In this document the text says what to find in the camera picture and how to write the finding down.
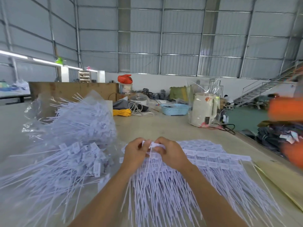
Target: person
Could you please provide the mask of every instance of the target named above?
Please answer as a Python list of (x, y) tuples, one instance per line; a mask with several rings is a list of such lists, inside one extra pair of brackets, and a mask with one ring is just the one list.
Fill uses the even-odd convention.
[(224, 96), (224, 99), (226, 99), (226, 105), (233, 105), (234, 104), (234, 101), (231, 97), (229, 97), (228, 95), (225, 95)]
[[(136, 138), (125, 148), (124, 160), (118, 172), (104, 188), (71, 222), (69, 227), (108, 227), (115, 216), (123, 197), (123, 191), (130, 177), (142, 165), (151, 140)], [(215, 188), (186, 157), (180, 145), (172, 140), (159, 137), (155, 143), (163, 144), (165, 149), (155, 147), (162, 160), (169, 167), (179, 171), (193, 191), (207, 227), (247, 227), (227, 200), (218, 194)]]

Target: white kettle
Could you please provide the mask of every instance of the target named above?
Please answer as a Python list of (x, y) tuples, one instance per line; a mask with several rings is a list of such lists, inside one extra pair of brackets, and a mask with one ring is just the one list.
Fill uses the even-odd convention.
[(219, 98), (215, 94), (196, 93), (190, 123), (197, 127), (208, 127), (217, 116)]

